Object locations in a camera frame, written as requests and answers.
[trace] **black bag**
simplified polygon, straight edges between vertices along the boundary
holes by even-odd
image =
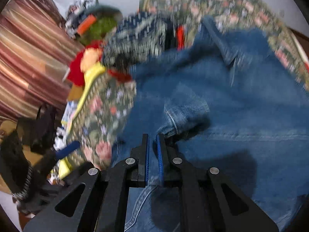
[[[0,174],[13,194],[23,190],[28,170],[29,162],[17,132],[13,131],[3,139],[0,147]]]
[[[45,107],[45,112],[41,116],[43,106]],[[30,146],[31,152],[44,155],[46,150],[53,146],[56,136],[56,113],[55,107],[44,104],[39,107],[36,119],[18,119],[17,133],[21,138],[22,144]]]

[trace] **denim jeans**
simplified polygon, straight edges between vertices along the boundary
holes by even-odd
[[[137,95],[113,149],[129,157],[142,134],[177,142],[194,166],[219,168],[283,230],[309,190],[309,100],[269,49],[263,32],[222,35],[205,17],[190,49],[132,67]],[[130,189],[125,231],[180,231],[176,189],[159,186],[151,149],[149,184]]]

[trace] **clothing pile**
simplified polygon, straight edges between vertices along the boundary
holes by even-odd
[[[84,46],[101,40],[122,19],[116,8],[99,4],[98,0],[76,0],[66,13],[67,34]]]
[[[112,167],[143,133],[163,133],[194,166],[223,170],[286,228],[308,194],[309,76],[268,7],[141,0],[104,43],[67,128],[66,142],[81,143],[65,159],[69,170],[86,161]],[[150,151],[148,186],[130,189],[125,231],[180,231],[178,194],[158,186]]]

